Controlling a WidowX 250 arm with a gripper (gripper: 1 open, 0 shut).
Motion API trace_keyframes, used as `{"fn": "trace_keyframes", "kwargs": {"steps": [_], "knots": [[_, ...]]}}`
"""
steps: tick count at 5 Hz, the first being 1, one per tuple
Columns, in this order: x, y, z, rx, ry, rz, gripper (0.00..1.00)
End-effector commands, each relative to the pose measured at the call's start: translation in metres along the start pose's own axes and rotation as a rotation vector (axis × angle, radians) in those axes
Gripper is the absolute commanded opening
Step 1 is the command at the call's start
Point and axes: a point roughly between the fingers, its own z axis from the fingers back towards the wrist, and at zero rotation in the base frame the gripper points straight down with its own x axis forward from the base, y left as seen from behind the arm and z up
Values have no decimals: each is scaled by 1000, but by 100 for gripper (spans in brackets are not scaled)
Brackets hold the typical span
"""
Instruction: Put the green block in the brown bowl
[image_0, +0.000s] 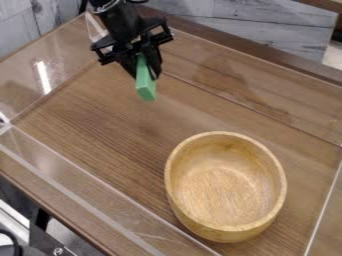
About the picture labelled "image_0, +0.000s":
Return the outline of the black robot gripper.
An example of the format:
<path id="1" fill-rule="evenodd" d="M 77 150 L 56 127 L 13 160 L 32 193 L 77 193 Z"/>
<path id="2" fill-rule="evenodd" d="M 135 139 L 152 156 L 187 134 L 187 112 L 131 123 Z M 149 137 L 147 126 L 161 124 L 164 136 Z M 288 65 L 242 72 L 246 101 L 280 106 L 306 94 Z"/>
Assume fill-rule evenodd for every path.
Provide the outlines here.
<path id="1" fill-rule="evenodd" d="M 173 37 L 163 16 L 141 17 L 135 4 L 96 4 L 93 14 L 99 17 L 108 35 L 91 45 L 105 65 L 117 62 L 132 78 L 136 78 L 136 55 L 145 57 L 151 77 L 161 73 L 159 46 Z"/>

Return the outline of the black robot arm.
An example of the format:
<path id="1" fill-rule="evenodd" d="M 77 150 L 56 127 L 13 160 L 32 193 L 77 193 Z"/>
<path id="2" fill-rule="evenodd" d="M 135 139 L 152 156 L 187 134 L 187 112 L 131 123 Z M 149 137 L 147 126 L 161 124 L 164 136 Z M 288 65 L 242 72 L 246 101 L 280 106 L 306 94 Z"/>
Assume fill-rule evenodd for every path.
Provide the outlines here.
<path id="1" fill-rule="evenodd" d="M 108 34 L 91 44 L 101 65 L 117 62 L 127 73 L 137 75 L 137 56 L 143 55 L 151 79 L 161 74 L 159 46 L 173 40 L 164 16 L 143 17 L 136 5 L 148 0 L 89 0 L 93 14 Z"/>

